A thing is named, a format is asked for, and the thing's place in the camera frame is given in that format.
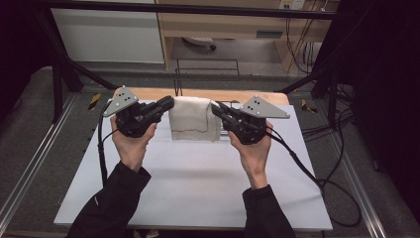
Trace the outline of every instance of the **white tabletop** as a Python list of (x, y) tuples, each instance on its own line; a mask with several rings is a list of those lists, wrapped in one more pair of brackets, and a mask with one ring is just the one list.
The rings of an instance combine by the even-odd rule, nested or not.
[[(269, 119), (274, 129), (313, 174), (292, 106), (279, 106), (290, 119)], [(239, 154), (228, 137), (219, 142), (172, 141), (168, 113), (164, 113), (148, 145), (144, 168), (152, 179), (141, 195), (129, 226), (167, 229), (242, 229), (246, 211), (242, 192), (250, 185)], [(103, 136), (111, 132), (109, 119)], [(119, 162), (111, 139), (105, 142), (108, 174)], [(268, 182), (295, 230), (331, 230), (316, 184), (275, 141), (266, 165)], [(97, 130), (71, 183), (55, 224), (70, 225), (87, 200), (101, 189)]]

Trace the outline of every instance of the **metal rod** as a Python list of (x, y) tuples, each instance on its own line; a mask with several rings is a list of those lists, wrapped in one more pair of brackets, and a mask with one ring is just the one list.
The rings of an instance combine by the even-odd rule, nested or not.
[(6, 202), (0, 210), (0, 237), (2, 237), (5, 232), (9, 222), (12, 220), (13, 215), (19, 207), (22, 199), (24, 198), (26, 192), (28, 191), (32, 181), (37, 175), (38, 170), (43, 164), (44, 159), (52, 147), (55, 138), (57, 137), (59, 131), (61, 130), (63, 124), (65, 123), (71, 109), (73, 102), (77, 98), (78, 94), (73, 93), (69, 96), (64, 104), (64, 111), (61, 114), (61, 117), (58, 121), (51, 125), (49, 131), (32, 157), (30, 163), (26, 167), (19, 181), (15, 185), (15, 188), (10, 193)]
[(219, 6), (195, 6), (172, 4), (121, 3), (121, 2), (92, 2), (92, 1), (58, 1), (39, 0), (37, 3), (44, 7), (57, 9), (78, 9), (119, 12), (156, 12), (156, 13), (184, 13), (204, 15), (249, 16), (270, 18), (295, 18), (319, 20), (349, 20), (357, 15), (336, 12), (315, 12), (282, 9), (239, 8)]

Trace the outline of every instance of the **person's left hand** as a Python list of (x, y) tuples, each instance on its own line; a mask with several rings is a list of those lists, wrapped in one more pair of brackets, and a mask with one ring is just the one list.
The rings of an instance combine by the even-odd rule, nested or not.
[[(124, 136), (120, 131), (116, 131), (112, 134), (112, 141), (117, 148), (118, 154), (120, 155), (121, 162), (133, 170), (138, 172), (143, 165), (143, 159), (146, 154), (146, 146), (149, 140), (155, 135), (155, 130), (158, 124), (153, 123), (145, 135), (139, 138), (132, 138)], [(111, 117), (112, 131), (117, 130), (116, 117)]]

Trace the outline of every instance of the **metal plate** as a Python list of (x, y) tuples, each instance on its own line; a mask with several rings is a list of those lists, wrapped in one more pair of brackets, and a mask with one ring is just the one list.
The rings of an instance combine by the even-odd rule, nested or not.
[(115, 95), (114, 100), (109, 104), (107, 110), (104, 112), (104, 117), (109, 117), (139, 101), (139, 98), (130, 91), (126, 86), (123, 86), (120, 92)]
[(258, 118), (290, 118), (290, 114), (258, 96), (251, 98), (240, 110)]

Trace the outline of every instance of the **black jacket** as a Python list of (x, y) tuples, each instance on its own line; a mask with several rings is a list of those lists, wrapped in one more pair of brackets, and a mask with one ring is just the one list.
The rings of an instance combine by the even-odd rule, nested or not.
[[(123, 237), (139, 204), (140, 193), (150, 179), (145, 169), (134, 173), (119, 163), (106, 186), (77, 215), (67, 238)], [(257, 190), (249, 188), (243, 198), (247, 210), (246, 238), (295, 237), (269, 185)]]

